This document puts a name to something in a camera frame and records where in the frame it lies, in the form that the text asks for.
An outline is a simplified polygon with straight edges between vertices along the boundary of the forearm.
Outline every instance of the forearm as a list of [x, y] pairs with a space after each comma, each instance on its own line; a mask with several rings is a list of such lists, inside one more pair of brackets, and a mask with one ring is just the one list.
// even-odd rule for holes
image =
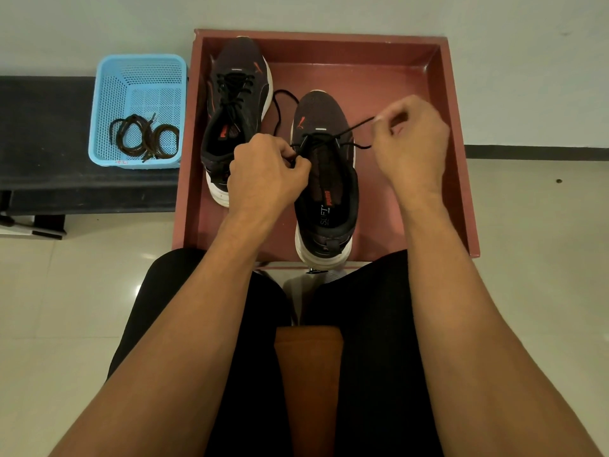
[[220, 405], [265, 227], [230, 215], [53, 456], [192, 455]]
[[441, 200], [405, 213], [404, 225], [416, 333], [445, 454], [599, 456], [499, 314]]

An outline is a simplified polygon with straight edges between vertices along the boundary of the black sneaker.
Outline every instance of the black sneaker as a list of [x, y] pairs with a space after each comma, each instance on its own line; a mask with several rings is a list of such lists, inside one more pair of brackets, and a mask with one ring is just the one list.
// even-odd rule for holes
[[294, 115], [292, 146], [311, 161], [309, 184], [294, 204], [296, 251], [316, 270], [337, 268], [351, 253], [359, 191], [353, 132], [340, 135], [348, 126], [324, 91], [307, 93]]
[[226, 43], [207, 83], [208, 123], [201, 144], [209, 192], [228, 207], [229, 165], [234, 148], [260, 132], [273, 99], [273, 78], [258, 45], [249, 37]]

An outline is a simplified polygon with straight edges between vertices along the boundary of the blue plastic basket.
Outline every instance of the blue plastic basket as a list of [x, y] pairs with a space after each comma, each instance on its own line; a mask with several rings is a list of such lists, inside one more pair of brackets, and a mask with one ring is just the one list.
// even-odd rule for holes
[[[187, 64], [173, 54], [112, 55], [97, 66], [93, 110], [89, 131], [89, 158], [98, 165], [130, 169], [178, 168], [182, 155], [184, 118], [186, 114]], [[108, 130], [112, 121], [138, 114], [150, 120], [156, 114], [152, 129], [168, 123], [180, 130], [178, 152], [168, 159], [142, 157], [122, 153], [110, 141]], [[116, 135], [119, 123], [113, 129]], [[124, 144], [141, 143], [141, 132], [131, 125]], [[166, 153], [175, 151], [175, 135], [164, 131], [160, 138]]]

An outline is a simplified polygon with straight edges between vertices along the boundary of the tiled floor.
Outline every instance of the tiled floor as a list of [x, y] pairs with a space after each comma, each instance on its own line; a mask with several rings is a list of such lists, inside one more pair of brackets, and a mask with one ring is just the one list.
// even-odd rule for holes
[[[609, 164], [468, 163], [477, 267], [609, 455]], [[61, 242], [0, 239], [0, 456], [46, 455], [97, 392], [138, 285], [170, 248], [172, 219], [72, 216]], [[294, 271], [271, 275], [303, 287]]]

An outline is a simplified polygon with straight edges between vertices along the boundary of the wooden tray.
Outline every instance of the wooden tray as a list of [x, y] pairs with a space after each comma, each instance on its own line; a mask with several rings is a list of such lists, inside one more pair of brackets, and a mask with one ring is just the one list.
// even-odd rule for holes
[[[409, 94], [418, 94], [433, 103], [452, 128], [444, 203], [469, 254], [480, 255], [446, 38], [234, 30], [195, 30], [195, 34], [173, 248], [208, 249], [228, 213], [211, 198], [200, 161], [207, 120], [206, 81], [210, 56], [216, 57], [229, 38], [247, 35], [258, 42], [269, 62], [275, 89], [288, 89], [298, 98], [312, 89], [327, 91], [339, 102], [350, 125], [374, 116]], [[295, 104], [282, 95], [277, 100], [283, 117], [279, 136], [289, 141]], [[264, 118], [263, 131], [271, 133], [276, 122], [277, 112], [271, 106]], [[370, 144], [370, 126], [355, 130], [354, 137], [359, 144]], [[406, 248], [406, 241], [400, 209], [374, 154], [371, 150], [356, 150], [360, 204], [349, 259], [374, 261]], [[295, 227], [296, 217], [290, 206], [279, 218], [258, 260], [300, 262], [294, 247]]]

